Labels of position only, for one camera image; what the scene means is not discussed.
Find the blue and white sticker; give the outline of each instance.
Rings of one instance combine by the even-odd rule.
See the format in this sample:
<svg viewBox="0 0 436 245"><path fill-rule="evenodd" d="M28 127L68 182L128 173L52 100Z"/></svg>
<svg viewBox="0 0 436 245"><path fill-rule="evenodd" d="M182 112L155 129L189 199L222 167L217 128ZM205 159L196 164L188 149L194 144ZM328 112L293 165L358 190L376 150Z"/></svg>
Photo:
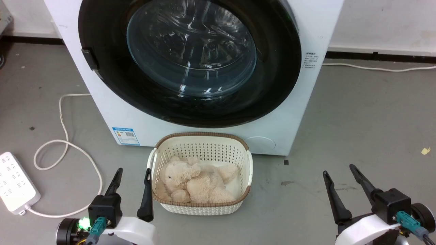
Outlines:
<svg viewBox="0 0 436 245"><path fill-rule="evenodd" d="M118 137L119 143L122 145L138 146L139 141L133 129L128 128L112 128Z"/></svg>

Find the beige teddy bear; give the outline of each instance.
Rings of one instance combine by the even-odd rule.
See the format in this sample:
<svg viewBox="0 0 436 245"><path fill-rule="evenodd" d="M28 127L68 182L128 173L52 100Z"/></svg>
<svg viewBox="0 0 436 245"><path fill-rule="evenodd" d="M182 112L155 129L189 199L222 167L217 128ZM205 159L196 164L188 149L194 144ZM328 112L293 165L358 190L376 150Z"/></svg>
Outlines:
<svg viewBox="0 0 436 245"><path fill-rule="evenodd" d="M215 167L200 163L198 158L187 162L173 157L163 167L157 183L156 193L165 200L194 203L223 203L234 201L235 197L224 188L238 172L234 164Z"/></svg>

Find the teal connector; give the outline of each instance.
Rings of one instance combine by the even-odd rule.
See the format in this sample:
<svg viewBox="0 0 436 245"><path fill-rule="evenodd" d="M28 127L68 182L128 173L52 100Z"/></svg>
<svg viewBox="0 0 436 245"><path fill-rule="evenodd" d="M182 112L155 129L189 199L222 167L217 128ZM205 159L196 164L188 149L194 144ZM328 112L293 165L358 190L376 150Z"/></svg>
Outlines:
<svg viewBox="0 0 436 245"><path fill-rule="evenodd" d="M87 237L85 244L86 245L95 245L99 241L100 235L106 230L107 220L105 217L99 217L94 225L89 230L89 236Z"/></svg>
<svg viewBox="0 0 436 245"><path fill-rule="evenodd" d="M419 223L416 219L414 219L412 216L404 211L400 211L397 213L397 222L402 227L411 231L421 241L424 239L424 235L429 234L429 231L422 227L421 223Z"/></svg>

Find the black baseboard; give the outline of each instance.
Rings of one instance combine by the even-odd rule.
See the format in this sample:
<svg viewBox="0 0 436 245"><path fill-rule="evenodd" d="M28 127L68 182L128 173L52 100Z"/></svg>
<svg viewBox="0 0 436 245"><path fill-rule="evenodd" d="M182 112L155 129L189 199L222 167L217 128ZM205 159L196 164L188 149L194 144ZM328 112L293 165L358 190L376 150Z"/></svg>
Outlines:
<svg viewBox="0 0 436 245"><path fill-rule="evenodd" d="M395 54L372 54L349 53L349 52L331 52L326 53L328 59L348 59L348 60L366 60L366 61L394 61L407 63L429 63L436 64L436 57L431 56L413 56L413 55L395 55Z"/></svg>
<svg viewBox="0 0 436 245"><path fill-rule="evenodd" d="M15 42L15 43L30 43L30 44L65 45L64 41L60 38L3 36L1 38L1 41L3 41L3 42ZM349 52L331 52L331 51L328 51L326 53L325 58L436 64L436 57L379 54L378 52L374 52L372 54L366 54L366 53L349 53Z"/></svg>

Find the white plastic basket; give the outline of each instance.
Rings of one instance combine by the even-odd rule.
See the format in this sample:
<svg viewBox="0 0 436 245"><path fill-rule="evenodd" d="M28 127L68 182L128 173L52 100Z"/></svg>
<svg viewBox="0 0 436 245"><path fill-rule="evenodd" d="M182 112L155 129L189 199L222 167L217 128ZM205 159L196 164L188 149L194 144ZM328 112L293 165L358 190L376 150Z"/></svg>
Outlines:
<svg viewBox="0 0 436 245"><path fill-rule="evenodd" d="M238 166L238 176L226 184L238 198L233 202L200 204L167 201L155 194L159 173L171 157L198 157L215 166L232 163ZM153 197L168 211L190 215L222 215L235 212L247 197L253 178L253 158L247 144L234 135L222 133L176 133L161 139L150 153L147 168L152 170Z"/></svg>

